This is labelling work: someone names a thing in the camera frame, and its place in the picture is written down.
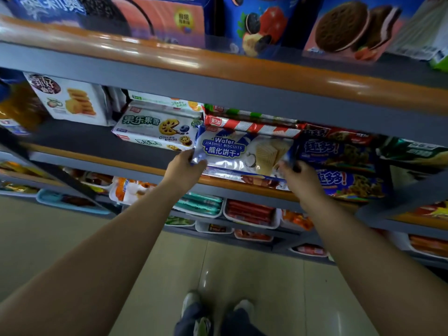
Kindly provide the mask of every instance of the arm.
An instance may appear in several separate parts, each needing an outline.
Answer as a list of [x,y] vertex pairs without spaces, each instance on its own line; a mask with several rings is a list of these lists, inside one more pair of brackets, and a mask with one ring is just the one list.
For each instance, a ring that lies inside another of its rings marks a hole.
[[448,284],[328,197],[316,172],[283,164],[288,187],[380,335],[448,335]]
[[137,203],[0,305],[0,335],[107,335],[173,205],[207,166],[177,155]]

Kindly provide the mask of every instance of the shoe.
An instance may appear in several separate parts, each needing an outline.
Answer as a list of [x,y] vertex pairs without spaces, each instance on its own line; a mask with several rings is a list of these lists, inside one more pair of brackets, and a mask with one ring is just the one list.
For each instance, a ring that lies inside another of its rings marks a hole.
[[181,312],[181,318],[184,316],[184,312],[185,310],[187,310],[187,308],[194,304],[194,303],[199,303],[201,301],[201,298],[199,297],[199,294],[195,291],[189,292],[185,298],[184,298],[184,304],[182,305],[182,312]]
[[255,313],[255,307],[254,305],[248,301],[247,299],[243,299],[241,302],[239,302],[235,308],[233,309],[233,311],[237,311],[238,309],[244,309],[248,316],[249,316],[249,320],[252,320],[252,318],[254,317],[254,313]]

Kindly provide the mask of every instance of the jeans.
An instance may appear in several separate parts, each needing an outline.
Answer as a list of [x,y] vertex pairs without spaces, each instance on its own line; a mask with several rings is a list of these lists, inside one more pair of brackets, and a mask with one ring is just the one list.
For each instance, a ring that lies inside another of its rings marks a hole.
[[[174,336],[193,336],[196,320],[206,317],[208,311],[201,303],[190,305],[184,312],[184,316],[177,322],[174,328]],[[213,335],[213,326],[209,336]],[[221,326],[221,336],[266,336],[255,328],[249,321],[249,316],[244,309],[229,312]]]

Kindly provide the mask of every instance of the hand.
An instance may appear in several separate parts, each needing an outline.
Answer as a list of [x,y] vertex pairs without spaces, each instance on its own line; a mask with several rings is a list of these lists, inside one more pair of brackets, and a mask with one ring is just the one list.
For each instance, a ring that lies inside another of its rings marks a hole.
[[300,199],[300,205],[309,211],[314,205],[320,206],[328,196],[320,184],[316,171],[307,163],[298,160],[300,172],[294,172],[285,162],[280,162],[280,172],[288,183],[289,189]]
[[194,150],[183,151],[174,157],[160,182],[160,185],[168,184],[173,191],[178,191],[179,198],[190,191],[207,167],[206,160],[201,160],[196,165],[190,164],[193,152]]

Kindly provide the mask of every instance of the blue cookie package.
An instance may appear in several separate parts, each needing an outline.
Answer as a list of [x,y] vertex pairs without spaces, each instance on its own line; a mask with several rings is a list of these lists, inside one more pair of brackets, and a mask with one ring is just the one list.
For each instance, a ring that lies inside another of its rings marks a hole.
[[201,125],[192,163],[206,159],[209,169],[278,180],[281,179],[278,162],[284,160],[292,164],[297,147],[292,139]]
[[328,169],[316,169],[316,172],[325,193],[335,198],[367,202],[391,193],[387,179]]
[[272,57],[300,0],[224,0],[224,36],[230,49],[250,57]]
[[7,0],[20,19],[194,47],[215,33],[215,0]]
[[307,163],[331,166],[342,170],[375,173],[376,154],[370,147],[336,141],[306,139],[300,143],[298,158]]

